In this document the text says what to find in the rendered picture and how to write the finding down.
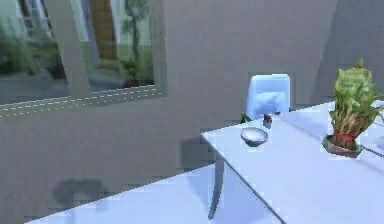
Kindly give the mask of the grey metal bowl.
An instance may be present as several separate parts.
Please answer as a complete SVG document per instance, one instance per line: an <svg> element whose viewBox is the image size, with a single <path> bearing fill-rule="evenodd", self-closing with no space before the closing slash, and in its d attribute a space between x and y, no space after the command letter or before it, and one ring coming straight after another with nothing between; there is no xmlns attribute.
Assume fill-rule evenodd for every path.
<svg viewBox="0 0 384 224"><path fill-rule="evenodd" d="M268 140L268 133L257 127L243 128L240 136L250 147L257 147Z"/></svg>

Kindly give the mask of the white chair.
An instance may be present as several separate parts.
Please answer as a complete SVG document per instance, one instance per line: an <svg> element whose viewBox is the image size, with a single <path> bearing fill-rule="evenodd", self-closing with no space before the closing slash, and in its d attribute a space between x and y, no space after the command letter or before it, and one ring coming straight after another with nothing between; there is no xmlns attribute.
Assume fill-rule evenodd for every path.
<svg viewBox="0 0 384 224"><path fill-rule="evenodd" d="M246 115L252 120L264 114L290 109L290 77L287 74L255 75L248 87Z"/></svg>

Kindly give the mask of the grey framed window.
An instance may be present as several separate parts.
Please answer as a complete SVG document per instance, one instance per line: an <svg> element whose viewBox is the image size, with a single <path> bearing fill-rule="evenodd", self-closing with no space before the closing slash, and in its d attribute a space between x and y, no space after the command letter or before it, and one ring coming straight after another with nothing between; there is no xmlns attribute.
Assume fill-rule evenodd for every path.
<svg viewBox="0 0 384 224"><path fill-rule="evenodd" d="M0 0L0 119L163 97L162 0Z"/></svg>

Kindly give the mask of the white dining table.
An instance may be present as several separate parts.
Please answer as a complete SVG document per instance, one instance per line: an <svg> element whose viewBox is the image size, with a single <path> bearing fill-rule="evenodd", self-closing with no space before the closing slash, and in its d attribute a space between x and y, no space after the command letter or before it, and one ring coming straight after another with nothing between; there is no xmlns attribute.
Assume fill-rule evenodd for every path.
<svg viewBox="0 0 384 224"><path fill-rule="evenodd" d="M275 116L257 147L240 133L260 120L203 133L216 153L208 216L215 216L229 166L282 224L384 224L384 150L376 145L384 144L384 123L360 135L357 158L330 154L322 140L332 131L333 108L329 102Z"/></svg>

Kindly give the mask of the green potted house plant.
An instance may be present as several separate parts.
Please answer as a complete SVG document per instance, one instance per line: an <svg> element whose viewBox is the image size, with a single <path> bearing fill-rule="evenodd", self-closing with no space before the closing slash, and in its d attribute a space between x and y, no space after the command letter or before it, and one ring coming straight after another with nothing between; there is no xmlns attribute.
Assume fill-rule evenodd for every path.
<svg viewBox="0 0 384 224"><path fill-rule="evenodd" d="M346 70L338 69L334 94L334 109L329 112L333 132L323 138L322 145L330 154L357 158L363 146L356 139L377 117L384 120L384 104L373 106L384 94L376 92L372 72L364 67L363 58Z"/></svg>

